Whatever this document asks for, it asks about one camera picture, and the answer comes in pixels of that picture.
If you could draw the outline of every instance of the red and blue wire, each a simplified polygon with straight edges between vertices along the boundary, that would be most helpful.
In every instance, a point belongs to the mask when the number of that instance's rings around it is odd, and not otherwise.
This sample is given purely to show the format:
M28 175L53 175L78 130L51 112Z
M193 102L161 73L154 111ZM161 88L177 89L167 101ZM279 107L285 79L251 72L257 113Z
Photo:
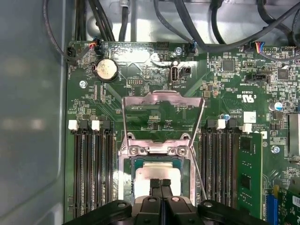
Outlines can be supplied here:
M256 51L260 54L263 51L264 42L255 42Z

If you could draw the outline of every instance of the printed label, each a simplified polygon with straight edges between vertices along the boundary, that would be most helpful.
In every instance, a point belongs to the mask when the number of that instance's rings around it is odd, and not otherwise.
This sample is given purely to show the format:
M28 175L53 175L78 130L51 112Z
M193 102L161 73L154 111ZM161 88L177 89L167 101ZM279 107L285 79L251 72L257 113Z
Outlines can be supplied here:
M300 198L297 198L296 196L292 197L292 203L297 206L300 207Z

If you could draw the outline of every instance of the capacitor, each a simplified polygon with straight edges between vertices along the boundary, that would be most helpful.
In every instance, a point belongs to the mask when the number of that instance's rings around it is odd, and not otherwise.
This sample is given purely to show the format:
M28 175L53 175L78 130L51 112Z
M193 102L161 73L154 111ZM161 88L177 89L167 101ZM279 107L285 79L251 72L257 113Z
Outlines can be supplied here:
M227 122L228 120L230 120L230 115L229 114L221 114L220 119L224 119Z
M269 105L270 111L281 111L282 108L283 108L283 106L282 106L281 102L272 102Z

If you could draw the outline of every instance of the sticker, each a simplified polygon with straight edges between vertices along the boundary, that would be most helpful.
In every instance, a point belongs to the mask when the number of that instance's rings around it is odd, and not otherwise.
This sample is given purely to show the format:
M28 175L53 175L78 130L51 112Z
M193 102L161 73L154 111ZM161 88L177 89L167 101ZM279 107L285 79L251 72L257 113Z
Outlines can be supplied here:
M244 112L244 123L256 123L256 112Z
M264 130L264 131L261 132L261 134L262 134L263 139L268 139L268 132L267 131Z
M296 196L292 197L292 203L297 206L300 207L300 198L297 198Z

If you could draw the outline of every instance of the silver metal frame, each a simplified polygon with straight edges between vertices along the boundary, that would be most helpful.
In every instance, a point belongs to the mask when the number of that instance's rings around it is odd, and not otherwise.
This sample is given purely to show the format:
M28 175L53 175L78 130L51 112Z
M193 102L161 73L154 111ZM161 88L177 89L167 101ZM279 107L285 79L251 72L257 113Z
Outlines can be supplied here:
M168 101L171 105L190 105L199 108L192 136L183 133L179 140L166 140L165 142L153 142L152 140L137 140L132 133L128 133L126 121L126 107L134 105L154 105L160 101ZM165 154L167 156L185 157L190 160L190 198L195 205L196 196L196 172L202 184L197 160L195 156L194 141L198 133L201 116L204 110L205 100L201 97L182 97L180 93L173 90L154 91L148 93L144 97L124 97L122 99L123 123L124 123L124 139L119 155L119 199L123 199L123 183L124 183L124 159L132 156L146 156L149 153Z

